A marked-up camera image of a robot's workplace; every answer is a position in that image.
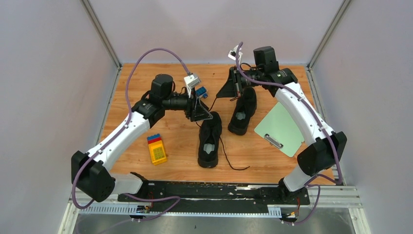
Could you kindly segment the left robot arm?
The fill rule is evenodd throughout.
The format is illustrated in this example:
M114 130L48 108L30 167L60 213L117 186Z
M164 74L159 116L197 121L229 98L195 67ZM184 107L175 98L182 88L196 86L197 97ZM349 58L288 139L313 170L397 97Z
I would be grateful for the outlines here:
M211 119L207 106L197 97L195 87L201 80L196 74L184 77L186 92L173 91L173 78L158 74L151 88L131 108L126 118L104 140L71 158L72 193L79 189L92 201L102 202L112 194L131 194L137 201L149 196L144 178L133 173L110 174L120 156L141 135L152 128L167 110L184 111L191 122Z

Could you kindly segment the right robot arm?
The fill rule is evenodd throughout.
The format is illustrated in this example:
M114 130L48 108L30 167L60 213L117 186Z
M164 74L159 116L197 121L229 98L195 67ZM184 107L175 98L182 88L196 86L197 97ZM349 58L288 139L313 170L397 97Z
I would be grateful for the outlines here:
M298 155L293 171L280 180L278 197L288 204L297 198L297 191L322 176L322 171L334 165L340 167L347 137L344 132L330 127L316 112L294 73L289 68L279 67L273 47L254 49L255 66L246 71L241 65L241 49L242 45L238 44L228 52L235 66L229 69L228 79L216 97L240 99L247 88L261 86L289 113L307 148Z

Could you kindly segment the black sneaker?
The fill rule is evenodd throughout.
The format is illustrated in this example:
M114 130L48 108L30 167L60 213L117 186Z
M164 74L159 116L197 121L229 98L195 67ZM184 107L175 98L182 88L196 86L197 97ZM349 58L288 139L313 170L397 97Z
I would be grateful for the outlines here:
M213 119L204 120L199 131L198 164L202 168L213 168L218 164L222 120L217 112L211 114Z
M242 96L237 99L236 106L228 124L228 130L242 136L247 132L250 119L257 109L257 96L254 88L244 89Z

